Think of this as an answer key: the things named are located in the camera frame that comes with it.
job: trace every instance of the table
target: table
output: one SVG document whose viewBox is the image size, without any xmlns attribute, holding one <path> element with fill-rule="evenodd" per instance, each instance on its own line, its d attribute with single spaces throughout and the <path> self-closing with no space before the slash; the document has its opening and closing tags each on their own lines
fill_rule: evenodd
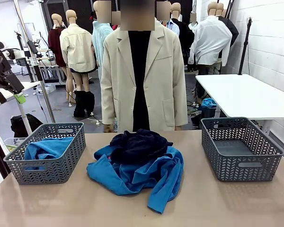
<svg viewBox="0 0 284 227">
<path fill-rule="evenodd" d="M 184 157 L 178 196 L 162 215 L 147 208 L 151 189 L 116 196 L 89 179 L 86 166 L 114 133 L 86 134 L 87 147 L 68 182 L 0 184 L 0 226 L 5 227 L 284 227 L 284 158 L 272 182 L 221 183 L 201 145 L 201 131 L 161 133 Z"/>
<path fill-rule="evenodd" d="M 32 87 L 34 87 L 34 86 L 36 86 L 36 85 L 39 85 L 39 81 L 37 81 L 37 82 L 33 82 L 33 83 L 31 83 L 31 82 L 21 82 L 22 83 L 22 85 L 24 86 L 24 89 L 23 89 L 23 91 L 25 91 L 25 90 L 28 90 L 29 88 L 32 88 Z M 11 92 L 9 92 L 9 91 L 7 91 L 7 90 L 4 90 L 4 89 L 0 89 L 0 92 L 4 95 L 4 97 L 6 98 L 6 100 L 10 100 L 10 99 L 12 99 L 12 98 L 14 98 L 14 94 L 12 94 Z"/>
<path fill-rule="evenodd" d="M 217 103 L 215 117 L 222 109 L 228 117 L 264 120 L 266 135 L 274 119 L 284 118 L 284 92 L 250 75 L 202 75 L 196 79 Z"/>
</svg>

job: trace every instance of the basket rim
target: basket rim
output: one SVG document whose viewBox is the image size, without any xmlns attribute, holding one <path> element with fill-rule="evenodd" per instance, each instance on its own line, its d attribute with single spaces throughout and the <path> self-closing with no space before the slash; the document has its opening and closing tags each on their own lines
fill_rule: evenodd
<svg viewBox="0 0 284 227">
<path fill-rule="evenodd" d="M 238 155 L 238 156 L 236 156 L 236 155 L 223 155 L 223 154 L 221 154 L 220 151 L 219 151 L 219 149 L 217 148 L 217 146 L 216 146 L 214 140 L 213 140 L 212 137 L 210 136 L 210 134 L 209 134 L 209 132 L 208 132 L 208 129 L 205 127 L 204 122 L 203 122 L 204 120 L 205 120 L 205 121 L 214 121 L 214 120 L 219 120 L 219 119 L 229 119 L 229 120 L 245 119 L 245 120 L 247 120 L 247 121 L 251 124 L 251 126 L 252 126 L 255 130 L 257 130 L 257 132 L 259 132 L 262 136 L 264 136 L 270 143 L 272 143 L 272 144 L 275 146 L 275 148 L 279 150 L 279 152 L 280 152 L 281 154 L 276 154 L 276 155 Z M 281 148 L 281 146 L 280 146 L 279 144 L 277 144 L 274 140 L 272 140 L 272 139 L 269 138 L 267 135 L 265 135 L 265 134 L 263 133 L 263 131 L 260 130 L 259 128 L 257 128 L 257 127 L 254 125 L 254 123 L 253 123 L 250 119 L 248 119 L 247 117 L 203 118 L 203 119 L 201 120 L 201 123 L 202 123 L 202 130 L 206 130 L 206 133 L 209 135 L 209 138 L 210 138 L 211 142 L 213 143 L 214 147 L 216 148 L 216 150 L 218 151 L 219 155 L 221 155 L 221 156 L 223 156 L 223 157 L 236 157 L 236 158 L 238 158 L 238 157 L 279 157 L 279 156 L 283 156 L 283 155 L 284 155 L 284 149 Z"/>
<path fill-rule="evenodd" d="M 45 124 L 42 124 L 40 125 L 35 131 L 39 130 L 40 128 L 44 127 L 44 126 L 47 126 L 47 125 L 61 125 L 61 124 L 80 124 L 81 127 L 79 129 L 79 131 L 83 128 L 84 126 L 84 123 L 83 122 L 64 122 L 64 123 L 45 123 Z M 71 146 L 71 144 L 74 142 L 74 140 L 76 139 L 76 137 L 78 136 L 78 132 L 76 133 L 76 135 L 74 136 L 74 139 L 71 141 L 71 143 L 69 144 L 69 146 L 65 149 L 65 151 L 63 152 L 63 154 L 58 157 L 58 158 L 53 158 L 53 159 L 33 159 L 33 160 L 7 160 L 8 158 L 10 158 L 10 156 L 12 156 L 16 150 L 10 152 L 9 154 L 7 154 L 4 158 L 3 158 L 3 161 L 5 161 L 6 163 L 11 163 L 11 162 L 27 162 L 27 163 L 34 163 L 34 162 L 39 162 L 39 161 L 49 161 L 49 162 L 53 162 L 53 161 L 59 161 L 61 158 L 63 158 L 65 152 L 68 150 L 68 148 Z M 21 146 L 23 143 L 25 143 L 32 135 L 26 137 L 26 139 L 18 145 Z"/>
</svg>

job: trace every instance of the basket bottom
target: basket bottom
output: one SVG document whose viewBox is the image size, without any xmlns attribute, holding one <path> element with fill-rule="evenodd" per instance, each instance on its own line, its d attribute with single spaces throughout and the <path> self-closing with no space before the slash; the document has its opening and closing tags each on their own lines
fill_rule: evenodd
<svg viewBox="0 0 284 227">
<path fill-rule="evenodd" d="M 214 143 L 225 156 L 254 155 L 241 140 L 215 140 Z"/>
</svg>

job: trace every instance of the person's hand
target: person's hand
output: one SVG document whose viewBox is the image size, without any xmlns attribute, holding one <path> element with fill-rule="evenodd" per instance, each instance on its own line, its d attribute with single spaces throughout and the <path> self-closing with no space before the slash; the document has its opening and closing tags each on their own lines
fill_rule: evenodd
<svg viewBox="0 0 284 227">
<path fill-rule="evenodd" d="M 175 131 L 182 131 L 182 127 L 181 126 L 175 126 Z"/>
<path fill-rule="evenodd" d="M 103 132 L 104 133 L 114 132 L 114 124 L 105 124 Z"/>
</svg>

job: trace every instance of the beige blazer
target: beige blazer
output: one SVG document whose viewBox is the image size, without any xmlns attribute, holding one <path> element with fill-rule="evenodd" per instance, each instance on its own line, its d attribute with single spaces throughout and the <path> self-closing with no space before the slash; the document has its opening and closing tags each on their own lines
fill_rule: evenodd
<svg viewBox="0 0 284 227">
<path fill-rule="evenodd" d="M 93 51 L 91 49 L 91 33 L 70 24 L 60 35 L 62 56 L 66 65 L 77 72 L 92 71 L 96 66 Z"/>
<path fill-rule="evenodd" d="M 102 120 L 118 131 L 133 131 L 136 84 L 127 31 L 118 28 L 104 42 L 101 79 Z M 172 131 L 187 124 L 184 63 L 179 37 L 155 22 L 151 32 L 144 80 L 144 93 L 152 131 Z"/>
</svg>

